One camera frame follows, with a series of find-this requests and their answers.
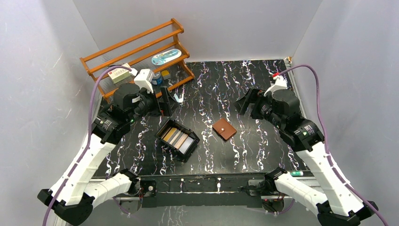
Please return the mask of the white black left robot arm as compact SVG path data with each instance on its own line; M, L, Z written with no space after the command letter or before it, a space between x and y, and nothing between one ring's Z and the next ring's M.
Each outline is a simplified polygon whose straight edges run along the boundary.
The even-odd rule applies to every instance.
M48 211L53 211L70 225L81 225L93 209L119 194L142 195L141 179L128 169L113 177L90 184L103 159L115 148L121 138L130 132L131 124L141 117L170 116L173 101L167 87L161 87L159 101L151 81L154 72L142 69L133 83L122 84L113 94L110 104L103 106L96 116L88 116L88 133L82 148L61 178L49 189L43 189L38 199Z

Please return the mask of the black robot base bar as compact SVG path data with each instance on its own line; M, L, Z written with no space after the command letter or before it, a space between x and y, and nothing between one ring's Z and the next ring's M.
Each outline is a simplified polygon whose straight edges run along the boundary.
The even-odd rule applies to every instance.
M164 206L246 206L284 209L286 195L264 187L264 173L142 176L141 192L119 194L121 202L143 208Z

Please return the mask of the orange leather card holder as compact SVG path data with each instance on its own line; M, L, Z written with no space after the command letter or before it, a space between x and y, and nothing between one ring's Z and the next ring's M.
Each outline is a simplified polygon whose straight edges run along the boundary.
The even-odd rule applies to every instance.
M212 125L213 130L225 141L232 138L237 130L225 119L221 118Z

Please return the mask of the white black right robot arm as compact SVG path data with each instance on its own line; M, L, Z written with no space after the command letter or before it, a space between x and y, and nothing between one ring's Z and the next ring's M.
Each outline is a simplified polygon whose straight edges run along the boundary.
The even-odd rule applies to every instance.
M323 226L357 226L376 213L374 202L359 198L350 183L338 177L340 170L326 152L325 137L313 121L303 117L299 98L283 82L276 81L267 90L251 88L234 105L241 115L251 105L251 118L275 126L320 186L315 190L279 167L257 184L249 182L243 191L252 196L262 192L287 194L310 210Z

